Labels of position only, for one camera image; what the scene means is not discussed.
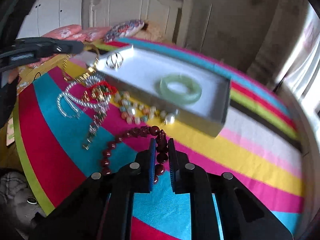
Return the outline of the person's hand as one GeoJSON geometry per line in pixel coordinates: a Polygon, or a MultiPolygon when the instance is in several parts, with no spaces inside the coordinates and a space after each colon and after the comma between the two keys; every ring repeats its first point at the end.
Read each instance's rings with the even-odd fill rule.
{"type": "Polygon", "coordinates": [[[1,128],[9,120],[16,103],[18,80],[18,68],[1,73],[1,128]]]}

